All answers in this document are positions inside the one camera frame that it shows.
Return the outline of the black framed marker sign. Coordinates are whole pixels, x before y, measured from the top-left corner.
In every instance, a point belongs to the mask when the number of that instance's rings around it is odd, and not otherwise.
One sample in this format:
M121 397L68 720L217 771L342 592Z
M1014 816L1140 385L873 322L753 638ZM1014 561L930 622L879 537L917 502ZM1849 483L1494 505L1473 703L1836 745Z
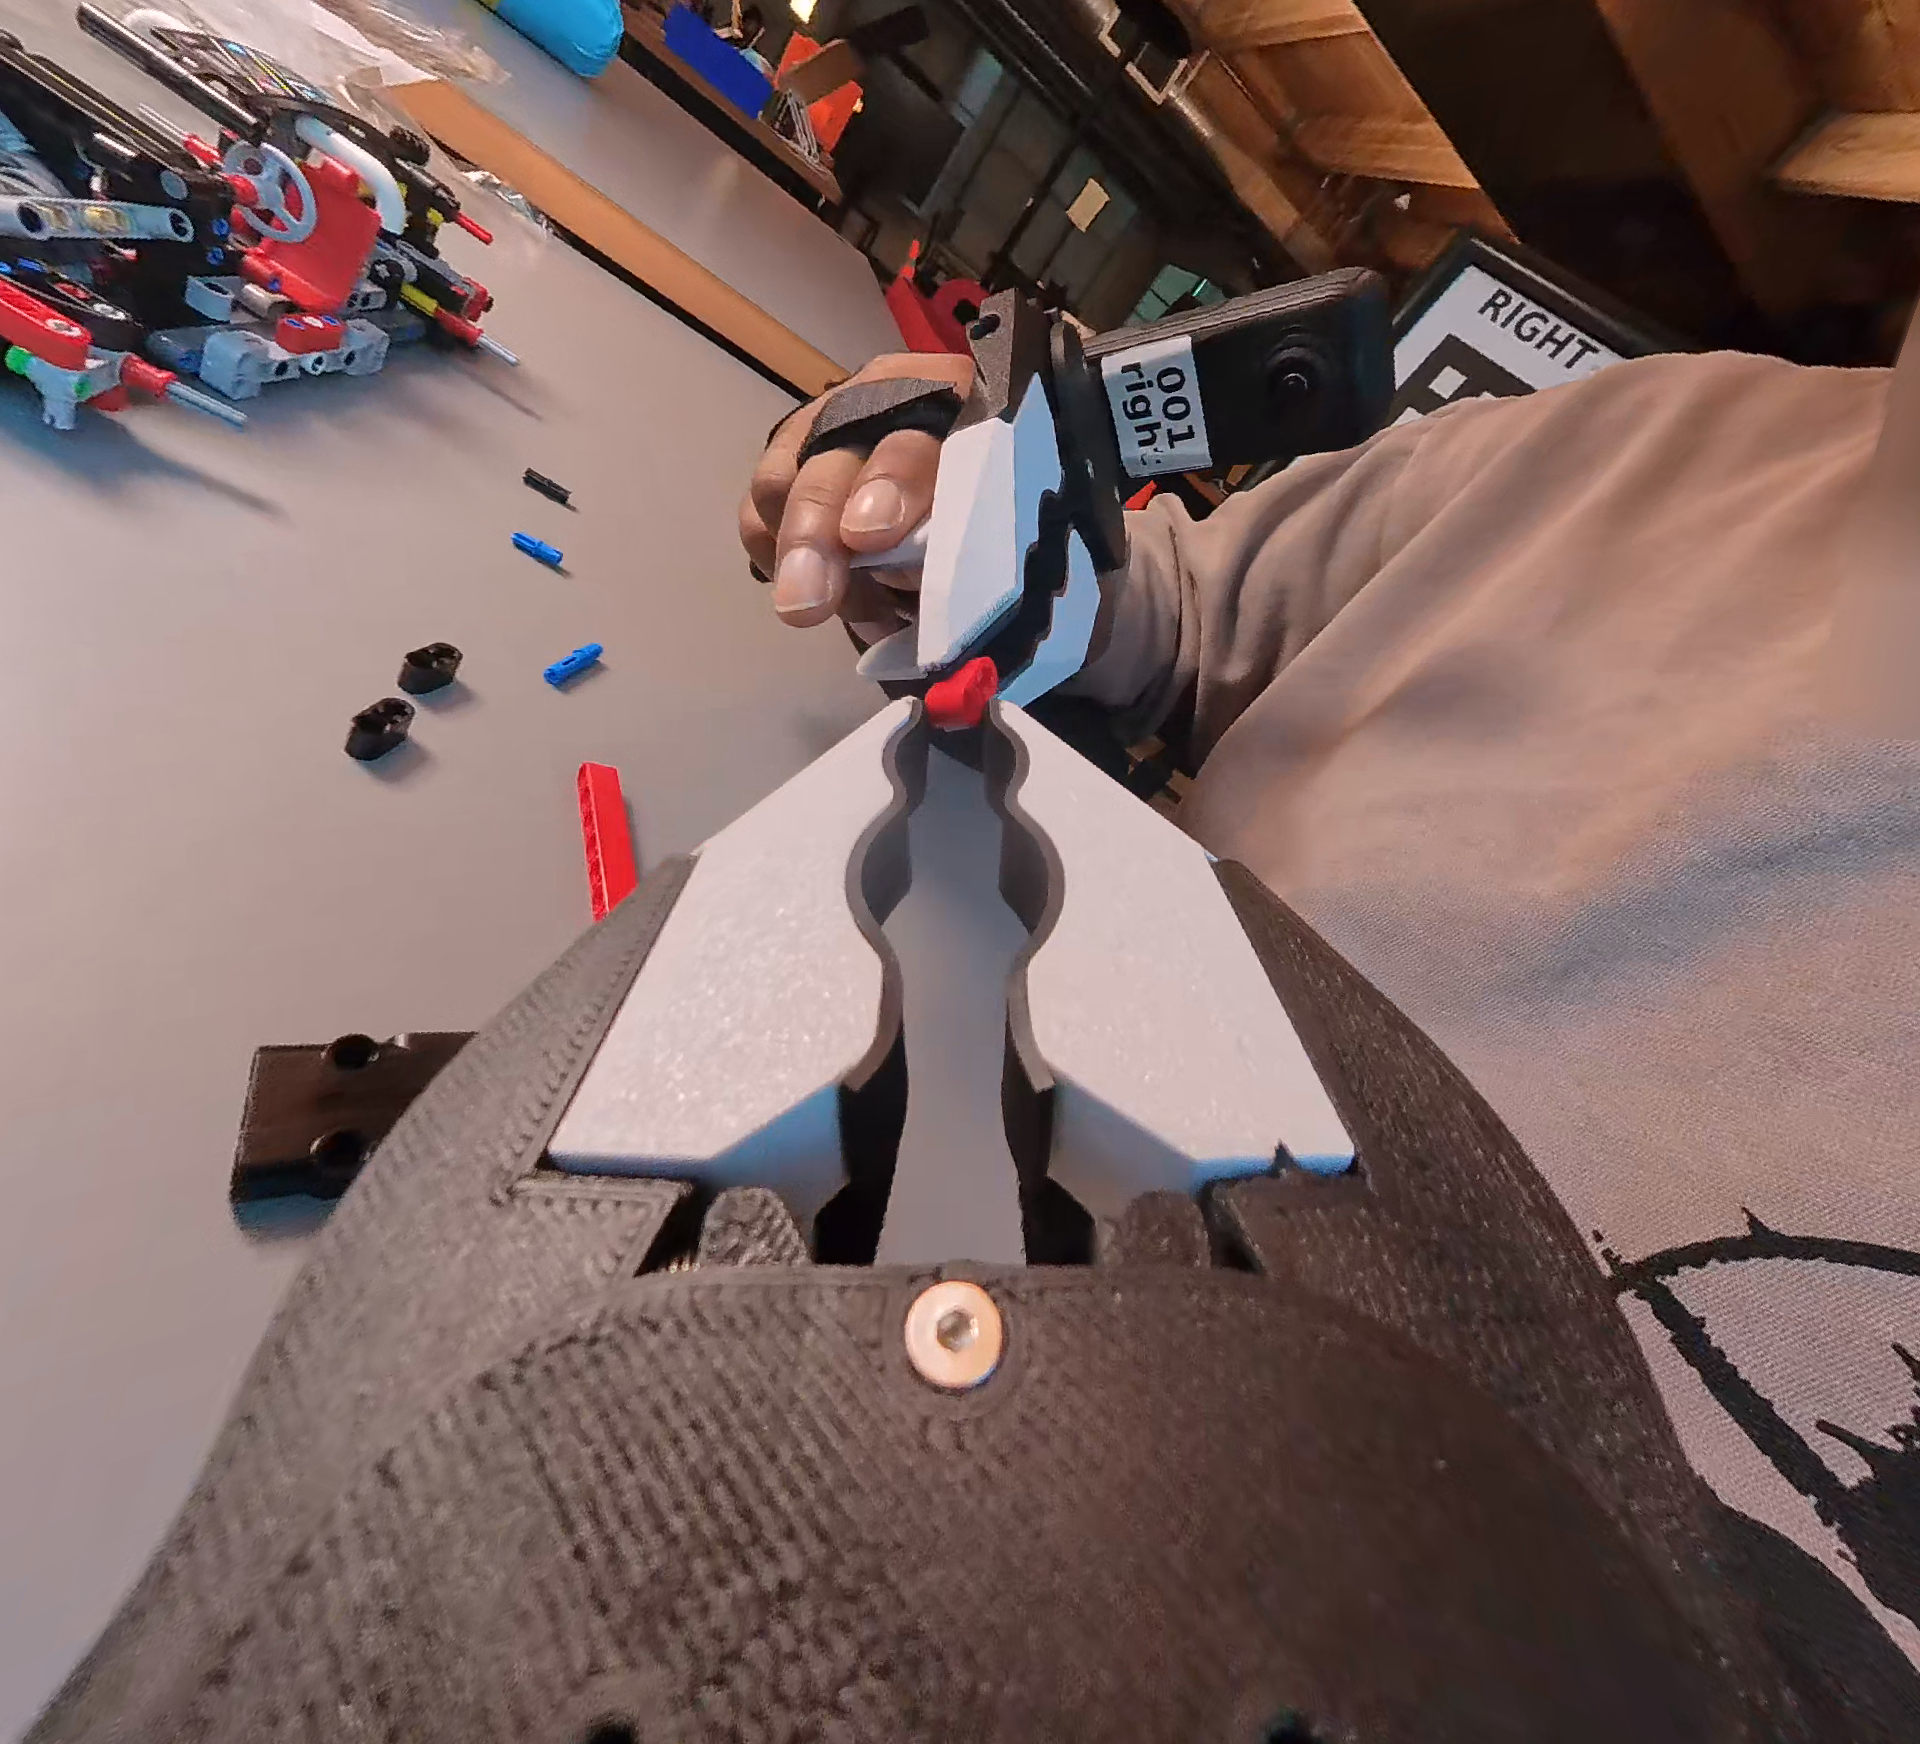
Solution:
M1534 394L1683 341L1516 241L1460 231L1393 319L1399 427L1460 400Z

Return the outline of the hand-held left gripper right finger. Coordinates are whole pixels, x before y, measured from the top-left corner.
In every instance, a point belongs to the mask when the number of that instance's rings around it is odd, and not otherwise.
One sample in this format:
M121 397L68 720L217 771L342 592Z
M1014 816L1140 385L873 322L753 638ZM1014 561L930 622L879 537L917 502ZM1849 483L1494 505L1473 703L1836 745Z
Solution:
M994 704L1003 1131L1034 1225L1357 1163L1217 855L1029 712Z

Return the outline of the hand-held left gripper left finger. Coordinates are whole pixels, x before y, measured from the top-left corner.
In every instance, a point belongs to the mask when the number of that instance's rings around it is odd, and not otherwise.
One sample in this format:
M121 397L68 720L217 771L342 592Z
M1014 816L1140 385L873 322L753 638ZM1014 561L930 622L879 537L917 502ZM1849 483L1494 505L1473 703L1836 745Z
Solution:
M922 703L852 728L694 855L550 1136L577 1178L764 1185L879 1228L905 1126L901 958Z

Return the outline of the blue crate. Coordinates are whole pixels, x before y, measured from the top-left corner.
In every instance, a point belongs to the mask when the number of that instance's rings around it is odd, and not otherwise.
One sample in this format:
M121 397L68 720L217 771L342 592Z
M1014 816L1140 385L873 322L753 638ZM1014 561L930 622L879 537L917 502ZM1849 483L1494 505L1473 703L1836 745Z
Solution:
M661 22L664 46L745 121L762 121L777 81L768 61L708 25L694 5L672 3Z

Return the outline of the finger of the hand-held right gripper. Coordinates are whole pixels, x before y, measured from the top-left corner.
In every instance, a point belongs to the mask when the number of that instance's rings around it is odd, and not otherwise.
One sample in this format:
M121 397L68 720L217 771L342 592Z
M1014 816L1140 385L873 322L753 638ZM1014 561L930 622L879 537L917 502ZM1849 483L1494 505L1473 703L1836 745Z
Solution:
M1079 529L1060 537L1060 562L1048 561L1020 598L1014 619L994 639L998 703L1034 704L1066 686L1091 657L1101 616L1101 573Z
M1053 413L989 416L939 453L917 611L917 663L976 655L1020 604L1043 499L1062 490Z

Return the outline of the person's right forearm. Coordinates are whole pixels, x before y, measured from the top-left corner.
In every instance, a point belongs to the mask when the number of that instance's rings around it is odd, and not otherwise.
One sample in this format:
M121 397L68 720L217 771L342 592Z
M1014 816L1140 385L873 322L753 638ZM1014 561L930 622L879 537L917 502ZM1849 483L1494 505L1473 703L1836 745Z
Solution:
M1917 717L1917 338L1475 397L1127 521L1075 695L1217 796L1327 763L1626 803Z

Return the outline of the long red lego beam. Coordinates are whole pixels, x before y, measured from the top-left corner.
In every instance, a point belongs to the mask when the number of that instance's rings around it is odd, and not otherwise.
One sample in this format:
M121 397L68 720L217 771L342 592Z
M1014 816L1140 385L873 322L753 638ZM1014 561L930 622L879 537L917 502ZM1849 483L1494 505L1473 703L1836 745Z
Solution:
M581 849L590 918L607 915L637 890L640 868L627 788L615 763L581 763L577 773Z

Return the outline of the partly built lego car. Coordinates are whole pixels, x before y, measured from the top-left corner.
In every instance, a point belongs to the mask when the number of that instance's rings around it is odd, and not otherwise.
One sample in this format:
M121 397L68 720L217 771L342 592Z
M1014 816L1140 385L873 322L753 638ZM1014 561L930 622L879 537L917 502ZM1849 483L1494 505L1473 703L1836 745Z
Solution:
M492 233L429 139L156 12L78 22L205 127L4 33L4 374L49 427L136 397L246 427L268 385L373 378L417 341L516 366L492 291L444 257L447 231Z

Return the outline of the black lego panel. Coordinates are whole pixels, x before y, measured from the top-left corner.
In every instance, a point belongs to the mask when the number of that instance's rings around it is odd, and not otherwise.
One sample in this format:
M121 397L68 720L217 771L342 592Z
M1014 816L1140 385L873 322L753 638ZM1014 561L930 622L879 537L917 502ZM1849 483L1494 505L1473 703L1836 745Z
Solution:
M231 1204L339 1197L469 1033L348 1033L251 1055Z

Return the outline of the person's right hand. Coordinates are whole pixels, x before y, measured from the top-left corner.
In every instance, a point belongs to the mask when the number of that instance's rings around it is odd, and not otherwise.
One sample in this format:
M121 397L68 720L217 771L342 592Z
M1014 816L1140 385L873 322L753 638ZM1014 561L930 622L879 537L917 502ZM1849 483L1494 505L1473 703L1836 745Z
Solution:
M742 505L742 542L755 573L774 580L786 624L840 619L863 644L876 644L917 616L917 573L867 573L852 557L894 549L923 524L942 439L902 431L867 453L833 447L801 461L811 424L843 391L824 391L774 431Z

